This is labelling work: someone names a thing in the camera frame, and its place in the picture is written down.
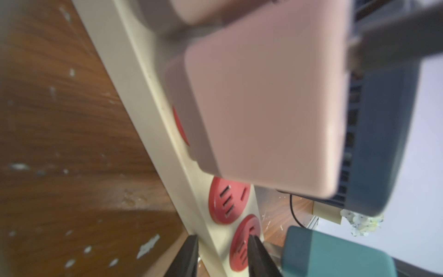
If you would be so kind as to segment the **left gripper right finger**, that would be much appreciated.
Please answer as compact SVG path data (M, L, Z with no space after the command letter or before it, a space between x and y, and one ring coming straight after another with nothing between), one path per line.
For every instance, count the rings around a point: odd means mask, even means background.
M263 243L256 235L248 239L248 268L250 277L282 277Z

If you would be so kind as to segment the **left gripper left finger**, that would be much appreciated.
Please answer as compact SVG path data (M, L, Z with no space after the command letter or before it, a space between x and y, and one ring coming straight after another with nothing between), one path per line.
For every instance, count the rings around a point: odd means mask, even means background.
M189 235L164 277L196 277L198 270L198 236Z

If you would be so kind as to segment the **mint green USB charger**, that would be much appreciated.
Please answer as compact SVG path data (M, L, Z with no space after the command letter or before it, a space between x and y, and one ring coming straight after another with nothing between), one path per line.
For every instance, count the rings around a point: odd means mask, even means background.
M396 277L387 253L315 230L288 228L281 256L285 277Z

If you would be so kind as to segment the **cream power strip red sockets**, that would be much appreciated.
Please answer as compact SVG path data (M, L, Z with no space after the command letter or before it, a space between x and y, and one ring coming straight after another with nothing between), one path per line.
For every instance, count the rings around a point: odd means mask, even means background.
M212 277L233 271L230 247L241 223L215 223L208 196L213 176L193 159L163 88L163 64L186 46L148 29L137 1L75 1L74 6L112 80L182 223L199 237L199 253Z

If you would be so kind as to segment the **pink USB charger plug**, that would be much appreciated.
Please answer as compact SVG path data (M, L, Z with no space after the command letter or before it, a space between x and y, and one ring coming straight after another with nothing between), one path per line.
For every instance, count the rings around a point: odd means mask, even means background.
M137 18L157 35L172 35L193 27L227 25L269 4L264 0L129 1Z
M270 3L169 61L166 90L202 171L321 199L338 191L353 7Z

